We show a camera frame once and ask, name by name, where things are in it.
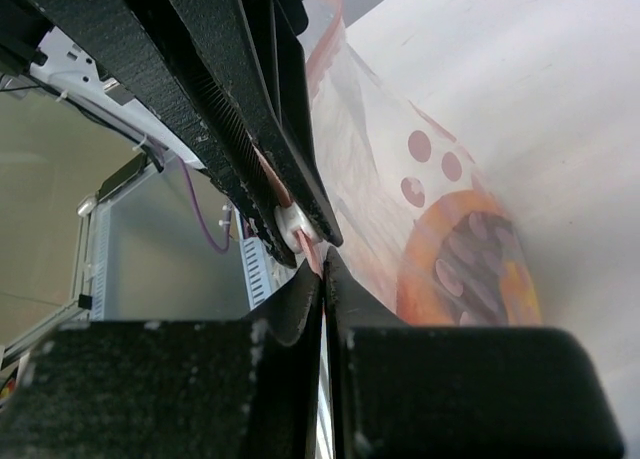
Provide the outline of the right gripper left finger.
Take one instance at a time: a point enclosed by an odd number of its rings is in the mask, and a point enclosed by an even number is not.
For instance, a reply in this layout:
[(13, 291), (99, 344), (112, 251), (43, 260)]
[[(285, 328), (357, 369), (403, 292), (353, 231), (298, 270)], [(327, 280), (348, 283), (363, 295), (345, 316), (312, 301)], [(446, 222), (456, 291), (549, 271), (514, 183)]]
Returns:
[(58, 327), (2, 412), (2, 456), (312, 457), (321, 292), (302, 266), (237, 320)]

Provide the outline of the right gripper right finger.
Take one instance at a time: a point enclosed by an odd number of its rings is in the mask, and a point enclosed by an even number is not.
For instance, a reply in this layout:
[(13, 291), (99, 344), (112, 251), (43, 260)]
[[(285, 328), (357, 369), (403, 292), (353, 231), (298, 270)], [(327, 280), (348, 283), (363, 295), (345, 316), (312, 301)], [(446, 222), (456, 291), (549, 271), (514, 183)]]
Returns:
[(620, 458), (595, 367), (544, 327), (417, 327), (324, 264), (339, 458)]

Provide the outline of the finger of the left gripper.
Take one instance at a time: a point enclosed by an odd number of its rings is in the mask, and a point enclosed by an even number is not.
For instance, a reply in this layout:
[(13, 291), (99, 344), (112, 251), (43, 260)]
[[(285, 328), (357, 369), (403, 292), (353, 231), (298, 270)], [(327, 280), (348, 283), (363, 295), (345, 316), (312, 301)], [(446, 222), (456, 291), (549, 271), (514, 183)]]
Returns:
[(168, 0), (26, 0), (194, 152), (213, 185), (277, 262), (294, 267), (276, 204), (240, 115), (215, 84)]
[(342, 243), (315, 161), (303, 0), (168, 0), (204, 76), (187, 82), (249, 203), (260, 237), (283, 241), (275, 210), (297, 204), (321, 240)]

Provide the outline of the red orange steak slice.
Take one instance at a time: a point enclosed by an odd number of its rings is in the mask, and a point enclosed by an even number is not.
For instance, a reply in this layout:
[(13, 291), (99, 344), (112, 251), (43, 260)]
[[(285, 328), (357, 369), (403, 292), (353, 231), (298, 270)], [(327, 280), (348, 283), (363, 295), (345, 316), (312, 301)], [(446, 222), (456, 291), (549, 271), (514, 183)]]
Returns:
[(396, 315), (412, 325), (541, 323), (513, 224), (477, 191), (446, 194), (414, 222), (396, 289)]

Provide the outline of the clear pink zip top bag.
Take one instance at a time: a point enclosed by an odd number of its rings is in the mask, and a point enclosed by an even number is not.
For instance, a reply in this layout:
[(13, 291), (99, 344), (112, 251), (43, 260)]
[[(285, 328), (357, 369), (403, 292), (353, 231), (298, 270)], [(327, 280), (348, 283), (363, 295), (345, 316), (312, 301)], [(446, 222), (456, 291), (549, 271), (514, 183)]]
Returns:
[(396, 315), (402, 255), (432, 204), (472, 190), (490, 195), (511, 218), (457, 139), (392, 94), (351, 48), (343, 0), (304, 0), (304, 9), (315, 161), (342, 233), (339, 253), (354, 279)]

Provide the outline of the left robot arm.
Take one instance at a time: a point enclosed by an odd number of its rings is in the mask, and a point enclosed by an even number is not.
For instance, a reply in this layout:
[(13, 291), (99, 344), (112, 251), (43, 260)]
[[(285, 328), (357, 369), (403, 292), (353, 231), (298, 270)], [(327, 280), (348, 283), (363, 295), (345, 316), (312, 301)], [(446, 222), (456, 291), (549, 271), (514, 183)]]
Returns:
[(303, 0), (1, 0), (1, 68), (201, 170), (281, 264), (340, 245), (317, 170)]

